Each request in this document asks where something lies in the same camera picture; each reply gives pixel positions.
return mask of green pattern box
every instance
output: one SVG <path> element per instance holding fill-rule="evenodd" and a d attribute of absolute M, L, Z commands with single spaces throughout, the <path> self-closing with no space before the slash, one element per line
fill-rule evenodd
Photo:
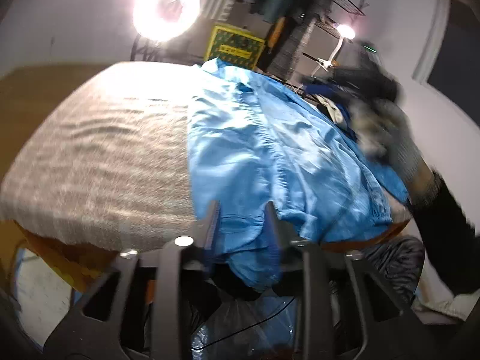
<path fill-rule="evenodd" d="M 252 70 L 264 45 L 265 39 L 252 36 L 241 28 L 217 25 L 213 28 L 205 61 L 218 57 L 232 65 Z"/>

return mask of plastic bag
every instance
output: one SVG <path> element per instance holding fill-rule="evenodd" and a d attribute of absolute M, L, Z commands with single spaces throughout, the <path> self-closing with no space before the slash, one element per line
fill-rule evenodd
<path fill-rule="evenodd" d="M 296 307 L 296 299 L 278 297 L 272 291 L 253 302 L 239 299 L 223 302 L 193 335 L 193 360 L 291 359 Z"/>

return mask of blue cloth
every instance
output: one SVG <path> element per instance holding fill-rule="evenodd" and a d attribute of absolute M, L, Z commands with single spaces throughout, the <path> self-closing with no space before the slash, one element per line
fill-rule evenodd
<path fill-rule="evenodd" d="M 335 92 L 331 85 L 325 84 L 307 84 L 304 85 L 303 88 L 305 93 L 308 93 L 309 95 L 321 95 L 329 97 Z"/>
<path fill-rule="evenodd" d="M 352 125 L 352 119 L 350 117 L 349 110 L 347 110 L 342 104 L 335 103 L 335 105 L 337 106 L 338 110 L 342 113 L 343 120 L 345 120 L 346 129 L 342 129 L 343 132 L 347 137 L 353 139 L 356 142 L 357 135 L 355 134 L 354 130 L 352 130 L 350 127 Z"/>
<path fill-rule="evenodd" d="M 279 279 L 263 209 L 314 241 L 366 240 L 386 230 L 390 207 L 407 192 L 388 167 L 367 162 L 357 144 L 282 84 L 219 59 L 192 67 L 188 161 L 198 218 L 219 200 L 217 255 L 259 290 Z"/>

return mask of window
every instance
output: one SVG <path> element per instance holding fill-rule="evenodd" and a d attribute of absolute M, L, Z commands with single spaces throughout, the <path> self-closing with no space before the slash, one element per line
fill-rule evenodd
<path fill-rule="evenodd" d="M 414 73 L 480 126 L 480 22 L 459 0 L 439 0 L 429 44 Z"/>

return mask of lamp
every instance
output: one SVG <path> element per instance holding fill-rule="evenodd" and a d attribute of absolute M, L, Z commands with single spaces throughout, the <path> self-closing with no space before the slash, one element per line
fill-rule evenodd
<path fill-rule="evenodd" d="M 330 66 L 332 66 L 332 61 L 335 55 L 337 55 L 338 50 L 340 50 L 340 47 L 342 47 L 343 40 L 345 38 L 347 39 L 353 39 L 355 38 L 355 31 L 353 28 L 350 26 L 347 26 L 346 24 L 338 24 L 335 23 L 334 28 L 337 29 L 338 33 L 340 34 L 340 38 L 338 39 L 337 46 L 333 50 L 332 54 L 330 54 L 330 58 L 328 58 L 328 61 L 325 61 L 324 59 L 318 59 L 318 66 L 313 70 L 311 73 L 311 76 L 315 75 L 315 73 L 318 71 L 320 68 L 324 68 L 325 70 L 328 70 Z"/>
<path fill-rule="evenodd" d="M 141 36 L 166 42 L 195 23 L 200 0 L 136 0 L 133 25 Z"/>

